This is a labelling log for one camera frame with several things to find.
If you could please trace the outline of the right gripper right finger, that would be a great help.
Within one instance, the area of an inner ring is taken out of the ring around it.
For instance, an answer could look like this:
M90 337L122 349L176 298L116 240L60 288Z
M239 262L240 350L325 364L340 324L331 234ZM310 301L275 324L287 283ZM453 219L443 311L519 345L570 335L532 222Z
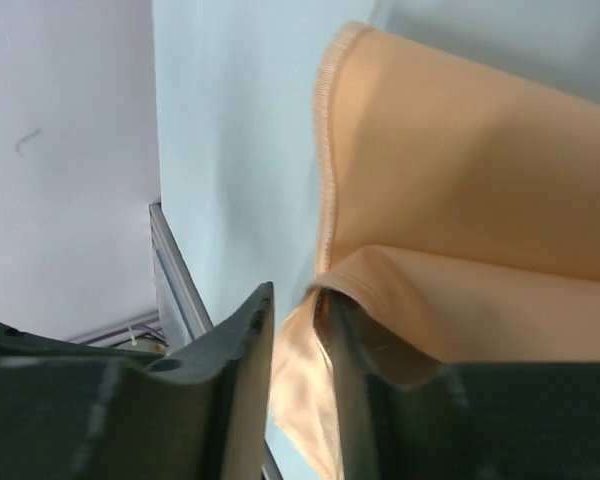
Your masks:
M326 296L348 479L600 479L600 363L442 364Z

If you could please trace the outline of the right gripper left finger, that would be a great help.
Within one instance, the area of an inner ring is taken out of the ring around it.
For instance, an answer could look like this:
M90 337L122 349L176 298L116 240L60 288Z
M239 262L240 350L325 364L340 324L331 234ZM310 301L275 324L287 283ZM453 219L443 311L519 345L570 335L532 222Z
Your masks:
M0 323L0 479L259 479L274 289L168 356Z

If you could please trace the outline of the peach cloth napkin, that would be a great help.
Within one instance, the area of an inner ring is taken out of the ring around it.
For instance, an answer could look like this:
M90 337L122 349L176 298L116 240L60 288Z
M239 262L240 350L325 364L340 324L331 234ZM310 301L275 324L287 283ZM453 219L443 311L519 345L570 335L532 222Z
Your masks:
M315 274L271 408L345 477L326 296L442 364L600 363L600 104L352 22L314 91Z

